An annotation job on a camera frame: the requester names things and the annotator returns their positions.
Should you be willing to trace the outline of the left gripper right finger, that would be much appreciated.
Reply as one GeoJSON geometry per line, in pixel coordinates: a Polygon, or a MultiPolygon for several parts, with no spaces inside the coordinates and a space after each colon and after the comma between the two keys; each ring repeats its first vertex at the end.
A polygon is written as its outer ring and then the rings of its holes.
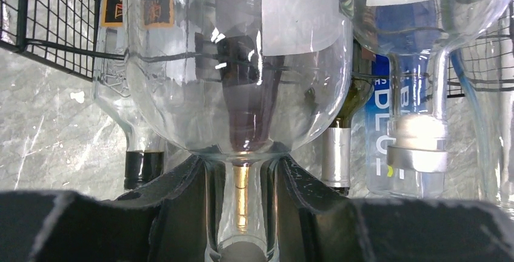
{"type": "Polygon", "coordinates": [[[277,165],[281,261],[512,261],[513,222],[482,201],[346,198],[277,165]]]}

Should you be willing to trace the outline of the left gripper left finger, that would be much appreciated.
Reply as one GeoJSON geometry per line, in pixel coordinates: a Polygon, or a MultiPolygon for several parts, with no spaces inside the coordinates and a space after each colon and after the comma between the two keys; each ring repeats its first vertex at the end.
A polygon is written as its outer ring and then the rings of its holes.
{"type": "Polygon", "coordinates": [[[2,261],[203,261],[203,160],[115,200],[69,190],[1,193],[2,261]]]}

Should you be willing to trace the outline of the clear bottle silver cap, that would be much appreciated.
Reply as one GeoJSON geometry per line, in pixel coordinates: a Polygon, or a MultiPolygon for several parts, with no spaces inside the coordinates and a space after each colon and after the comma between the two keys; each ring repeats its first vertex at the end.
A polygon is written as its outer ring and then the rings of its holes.
{"type": "Polygon", "coordinates": [[[172,144],[219,172],[211,261],[278,261],[262,169],[320,136],[351,76],[339,0],[123,0],[127,82],[172,144]]]}

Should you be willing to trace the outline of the clear bottle dark neck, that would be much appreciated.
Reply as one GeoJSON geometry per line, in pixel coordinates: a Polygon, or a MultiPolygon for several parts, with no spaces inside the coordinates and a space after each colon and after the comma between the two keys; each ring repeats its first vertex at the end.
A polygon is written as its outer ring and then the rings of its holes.
{"type": "Polygon", "coordinates": [[[449,53],[476,39],[509,1],[353,0],[356,38],[389,60],[389,166],[446,171],[449,53]]]}

